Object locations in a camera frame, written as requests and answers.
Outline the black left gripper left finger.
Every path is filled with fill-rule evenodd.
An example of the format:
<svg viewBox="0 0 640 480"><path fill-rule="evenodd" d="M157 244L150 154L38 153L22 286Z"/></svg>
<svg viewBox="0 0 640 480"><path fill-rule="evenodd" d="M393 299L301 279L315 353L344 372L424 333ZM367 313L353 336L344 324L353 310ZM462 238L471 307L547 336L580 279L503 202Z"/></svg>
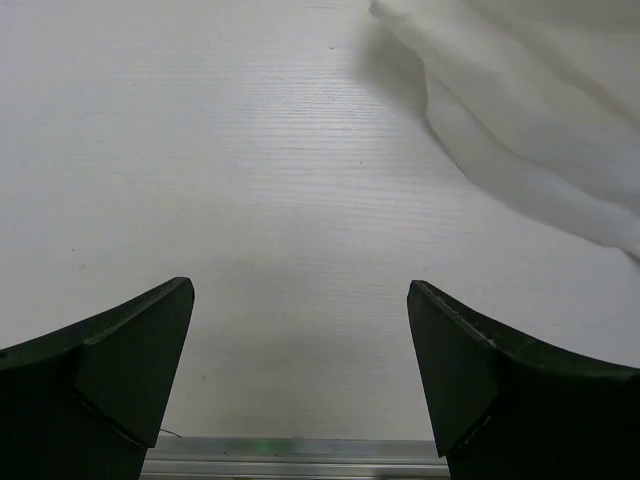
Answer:
<svg viewBox="0 0 640 480"><path fill-rule="evenodd" d="M176 277L2 350L2 478L139 478L193 307L192 281Z"/></svg>

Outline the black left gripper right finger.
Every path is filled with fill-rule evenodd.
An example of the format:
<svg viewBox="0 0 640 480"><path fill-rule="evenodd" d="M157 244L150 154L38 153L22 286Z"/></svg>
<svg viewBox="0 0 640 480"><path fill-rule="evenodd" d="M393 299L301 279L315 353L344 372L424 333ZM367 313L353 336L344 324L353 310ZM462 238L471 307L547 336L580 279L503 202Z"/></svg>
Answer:
<svg viewBox="0 0 640 480"><path fill-rule="evenodd" d="M639 372L570 352L413 281L408 318L454 479L635 479Z"/></svg>

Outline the white pleated skirt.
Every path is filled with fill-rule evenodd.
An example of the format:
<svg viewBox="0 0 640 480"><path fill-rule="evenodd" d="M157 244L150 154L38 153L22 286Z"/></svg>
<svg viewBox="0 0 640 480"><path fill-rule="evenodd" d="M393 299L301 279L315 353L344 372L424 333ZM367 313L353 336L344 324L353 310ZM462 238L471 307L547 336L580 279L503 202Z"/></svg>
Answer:
<svg viewBox="0 0 640 480"><path fill-rule="evenodd" d="M374 1L423 62L459 169L525 215L639 252L635 1Z"/></svg>

